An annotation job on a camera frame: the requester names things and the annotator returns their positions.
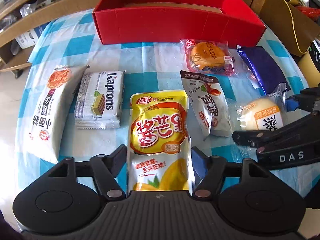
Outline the white box under shelf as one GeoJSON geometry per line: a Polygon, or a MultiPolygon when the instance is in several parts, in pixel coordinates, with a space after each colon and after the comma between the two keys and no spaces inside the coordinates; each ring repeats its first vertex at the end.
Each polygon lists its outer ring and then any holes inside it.
{"type": "Polygon", "coordinates": [[[42,32],[46,28],[48,23],[42,24],[34,29],[30,29],[29,31],[19,35],[18,37],[15,38],[17,41],[18,45],[22,49],[26,49],[32,46],[35,46],[37,41],[39,40],[42,32]]]}

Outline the white noodle snack bag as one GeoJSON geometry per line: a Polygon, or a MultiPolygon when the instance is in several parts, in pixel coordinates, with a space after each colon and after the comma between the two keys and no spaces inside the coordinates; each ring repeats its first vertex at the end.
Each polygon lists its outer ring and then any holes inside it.
{"type": "Polygon", "coordinates": [[[67,115],[88,66],[57,66],[42,90],[21,146],[47,162],[58,163],[67,115]]]}

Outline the blue white checkered tablecloth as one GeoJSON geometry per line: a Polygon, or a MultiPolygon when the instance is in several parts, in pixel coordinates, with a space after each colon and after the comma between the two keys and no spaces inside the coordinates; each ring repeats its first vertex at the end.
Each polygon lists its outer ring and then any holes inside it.
{"type": "MultiPolygon", "coordinates": [[[[276,61],[289,83],[291,94],[298,94],[308,84],[297,64],[267,28],[258,42],[276,61]]],[[[74,126],[74,98],[63,132],[60,158],[74,157],[76,161],[88,160],[91,156],[109,154],[120,144],[127,144],[129,123],[129,99],[139,92],[154,92],[167,89],[183,89],[180,69],[186,69],[179,43],[128,43],[102,45],[93,22],[92,10],[71,14],[49,23],[28,59],[32,63],[23,91],[17,119],[15,147],[18,155],[18,186],[22,191],[53,164],[29,153],[26,146],[28,127],[33,124],[33,112],[45,82],[57,65],[83,66],[88,70],[122,70],[124,75],[124,101],[119,129],[80,130],[74,126]]],[[[247,75],[218,76],[225,97],[231,103],[246,103],[263,95],[255,88],[247,75]]],[[[220,155],[230,162],[243,157],[255,157],[255,150],[241,153],[231,138],[210,136],[203,141],[192,108],[188,111],[188,131],[193,146],[204,153],[220,155]]],[[[319,180],[319,163],[294,167],[273,173],[299,192],[308,194],[319,180]]]]}

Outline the brown cardboard box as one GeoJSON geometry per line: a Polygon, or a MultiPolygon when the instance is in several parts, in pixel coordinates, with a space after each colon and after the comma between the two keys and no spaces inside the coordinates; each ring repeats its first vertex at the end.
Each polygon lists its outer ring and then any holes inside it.
{"type": "Polygon", "coordinates": [[[253,0],[251,9],[275,33],[289,53],[302,56],[319,34],[319,26],[283,0],[253,0]]]}

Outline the white chicken snack pouch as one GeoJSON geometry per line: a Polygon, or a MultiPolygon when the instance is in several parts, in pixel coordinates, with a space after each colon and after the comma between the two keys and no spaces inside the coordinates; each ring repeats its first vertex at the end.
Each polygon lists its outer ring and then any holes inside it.
{"type": "Polygon", "coordinates": [[[218,78],[184,70],[180,71],[180,76],[203,137],[230,137],[231,118],[218,78]]]}

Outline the white Kaprons wafer pack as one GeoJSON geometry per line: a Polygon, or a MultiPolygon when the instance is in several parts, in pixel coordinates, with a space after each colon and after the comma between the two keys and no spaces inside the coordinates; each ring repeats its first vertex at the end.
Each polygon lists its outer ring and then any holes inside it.
{"type": "Polygon", "coordinates": [[[118,70],[83,75],[74,109],[77,129],[120,127],[123,81],[124,73],[118,70]]]}

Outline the wooden TV stand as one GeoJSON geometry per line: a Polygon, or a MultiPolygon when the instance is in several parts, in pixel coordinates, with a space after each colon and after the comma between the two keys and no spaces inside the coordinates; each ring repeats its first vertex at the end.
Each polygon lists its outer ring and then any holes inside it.
{"type": "MultiPolygon", "coordinates": [[[[1,8],[1,19],[18,12],[23,5],[33,0],[12,0],[1,8]]],[[[94,8],[99,0],[41,0],[35,12],[18,19],[12,25],[1,31],[1,72],[22,71],[31,66],[28,62],[33,45],[19,51],[16,55],[10,51],[12,41],[22,34],[52,20],[94,8]]]]}

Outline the white round bun pack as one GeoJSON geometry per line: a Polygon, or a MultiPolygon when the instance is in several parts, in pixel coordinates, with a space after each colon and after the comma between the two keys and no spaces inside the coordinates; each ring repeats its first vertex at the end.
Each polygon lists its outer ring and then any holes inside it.
{"type": "Polygon", "coordinates": [[[284,126],[283,114],[286,112],[286,83],[280,83],[271,93],[241,105],[236,110],[237,120],[243,131],[275,131],[284,126]]]}

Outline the orange meat floss cake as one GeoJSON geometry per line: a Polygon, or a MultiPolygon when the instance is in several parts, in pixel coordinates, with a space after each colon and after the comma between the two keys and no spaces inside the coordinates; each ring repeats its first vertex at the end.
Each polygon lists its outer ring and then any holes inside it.
{"type": "Polygon", "coordinates": [[[224,76],[235,74],[235,61],[227,42],[183,39],[180,45],[190,72],[224,76]]]}

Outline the yellow dried mango bag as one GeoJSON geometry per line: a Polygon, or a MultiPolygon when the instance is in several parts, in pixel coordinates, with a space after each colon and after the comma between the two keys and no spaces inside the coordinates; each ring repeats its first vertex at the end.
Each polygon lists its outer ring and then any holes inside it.
{"type": "Polygon", "coordinates": [[[127,190],[193,190],[185,91],[133,94],[130,99],[127,190]]]}

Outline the purple foil snack pack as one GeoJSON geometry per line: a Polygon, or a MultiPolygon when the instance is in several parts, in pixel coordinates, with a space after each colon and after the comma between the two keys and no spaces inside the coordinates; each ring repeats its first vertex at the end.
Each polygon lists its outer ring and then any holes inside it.
{"type": "Polygon", "coordinates": [[[280,83],[285,83],[287,91],[291,90],[281,68],[262,46],[240,47],[236,51],[265,94],[273,92],[280,83]]]}

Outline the red cardboard box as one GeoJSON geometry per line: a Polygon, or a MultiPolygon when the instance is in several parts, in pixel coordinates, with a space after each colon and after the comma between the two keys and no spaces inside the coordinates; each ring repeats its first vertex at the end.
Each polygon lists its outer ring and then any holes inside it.
{"type": "Polygon", "coordinates": [[[243,0],[100,0],[93,20],[103,44],[194,39],[253,47],[266,29],[243,0]]]}

